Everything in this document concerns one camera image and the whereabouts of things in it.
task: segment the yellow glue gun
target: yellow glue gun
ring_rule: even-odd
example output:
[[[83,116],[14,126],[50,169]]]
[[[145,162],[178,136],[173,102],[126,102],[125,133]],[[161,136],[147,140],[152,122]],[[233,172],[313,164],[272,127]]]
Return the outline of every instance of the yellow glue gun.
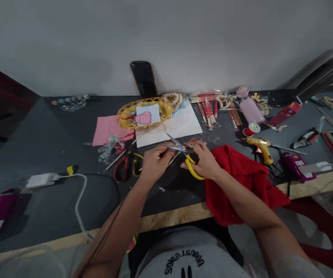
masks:
[[[261,150],[261,152],[263,153],[263,157],[264,157],[264,164],[271,165],[274,162],[274,160],[272,159],[272,156],[270,154],[270,151],[268,150],[268,147],[271,145],[270,141],[263,140],[260,138],[247,137],[245,142],[250,145],[255,145]]]

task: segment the hand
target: hand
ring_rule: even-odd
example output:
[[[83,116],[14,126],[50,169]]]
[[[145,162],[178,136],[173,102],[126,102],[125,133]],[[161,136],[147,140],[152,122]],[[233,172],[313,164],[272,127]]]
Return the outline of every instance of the hand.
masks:
[[[192,169],[196,174],[210,180],[214,180],[221,174],[223,169],[218,165],[213,154],[203,142],[194,142],[194,152],[199,156],[199,163],[197,165],[191,163]],[[181,164],[181,168],[188,169],[185,162]]]
[[[164,174],[175,152],[165,145],[174,146],[175,144],[172,142],[164,143],[144,153],[140,179],[154,185]]]

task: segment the red box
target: red box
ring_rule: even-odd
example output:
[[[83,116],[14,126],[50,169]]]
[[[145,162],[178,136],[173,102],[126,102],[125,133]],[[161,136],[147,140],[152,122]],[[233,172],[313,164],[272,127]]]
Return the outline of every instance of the red box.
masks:
[[[294,116],[301,110],[302,106],[297,102],[290,103],[287,107],[281,110],[276,116],[270,119],[270,123],[273,126],[277,126],[282,122],[286,121],[288,118]]]

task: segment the pink heart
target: pink heart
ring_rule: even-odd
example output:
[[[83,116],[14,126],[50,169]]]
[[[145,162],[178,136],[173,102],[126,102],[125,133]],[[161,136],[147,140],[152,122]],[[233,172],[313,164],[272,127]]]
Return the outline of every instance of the pink heart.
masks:
[[[137,115],[136,118],[137,124],[150,124],[151,123],[151,113],[143,112],[141,115]]]

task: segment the paper with heart drawing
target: paper with heart drawing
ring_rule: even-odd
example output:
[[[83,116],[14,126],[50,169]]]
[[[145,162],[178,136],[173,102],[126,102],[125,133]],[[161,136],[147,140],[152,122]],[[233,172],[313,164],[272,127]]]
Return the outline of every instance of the paper with heart drawing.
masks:
[[[137,106],[136,113],[137,116],[135,120],[137,122],[137,126],[145,126],[161,121],[158,104],[149,106]]]

